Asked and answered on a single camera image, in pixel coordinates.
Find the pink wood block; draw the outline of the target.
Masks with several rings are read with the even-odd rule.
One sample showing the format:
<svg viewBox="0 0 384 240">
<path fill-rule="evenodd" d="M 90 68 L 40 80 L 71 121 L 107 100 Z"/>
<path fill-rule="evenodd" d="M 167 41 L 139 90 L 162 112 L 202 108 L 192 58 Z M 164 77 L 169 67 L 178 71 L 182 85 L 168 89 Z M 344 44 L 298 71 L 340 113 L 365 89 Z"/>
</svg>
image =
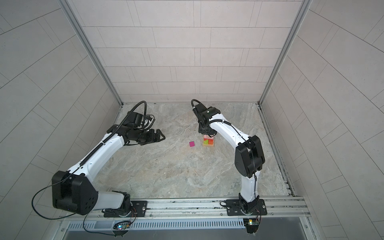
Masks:
<svg viewBox="0 0 384 240">
<path fill-rule="evenodd" d="M 204 135 L 204 139 L 206 140 L 206 139 L 208 139 L 208 140 L 213 140 L 214 138 L 213 137 L 210 137 L 210 136 L 208 136 L 208 135 Z"/>
</svg>

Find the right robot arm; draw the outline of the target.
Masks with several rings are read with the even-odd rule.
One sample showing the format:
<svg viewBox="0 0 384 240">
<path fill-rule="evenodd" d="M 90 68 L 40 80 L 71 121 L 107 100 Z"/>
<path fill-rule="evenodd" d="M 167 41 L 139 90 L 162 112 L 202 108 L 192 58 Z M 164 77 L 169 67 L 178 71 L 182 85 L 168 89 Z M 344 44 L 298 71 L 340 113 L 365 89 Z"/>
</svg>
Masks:
<svg viewBox="0 0 384 240">
<path fill-rule="evenodd" d="M 237 207 L 245 215 L 266 215 L 265 204 L 258 193 L 258 179 L 266 161 L 260 138 L 241 132 L 217 108 L 207 108 L 196 99 L 191 100 L 191 105 L 198 119 L 199 133 L 210 138 L 220 134 L 234 148 L 234 165 L 242 176 Z"/>
</svg>

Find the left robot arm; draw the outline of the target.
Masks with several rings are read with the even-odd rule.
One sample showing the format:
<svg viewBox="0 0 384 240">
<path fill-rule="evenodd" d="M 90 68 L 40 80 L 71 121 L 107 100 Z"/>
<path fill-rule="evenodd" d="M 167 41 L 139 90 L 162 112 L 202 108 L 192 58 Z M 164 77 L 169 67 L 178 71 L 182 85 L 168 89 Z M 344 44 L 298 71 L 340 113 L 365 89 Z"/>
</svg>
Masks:
<svg viewBox="0 0 384 240">
<path fill-rule="evenodd" d="M 119 125 L 107 130 L 98 145 L 81 161 L 65 172 L 57 171 L 52 177 L 53 207 L 82 216 L 93 210 L 101 210 L 107 218 L 132 215 L 133 205 L 128 193 L 99 192 L 93 181 L 120 148 L 165 140 L 160 130 L 152 129 L 154 122 L 153 115 L 129 112 Z"/>
</svg>

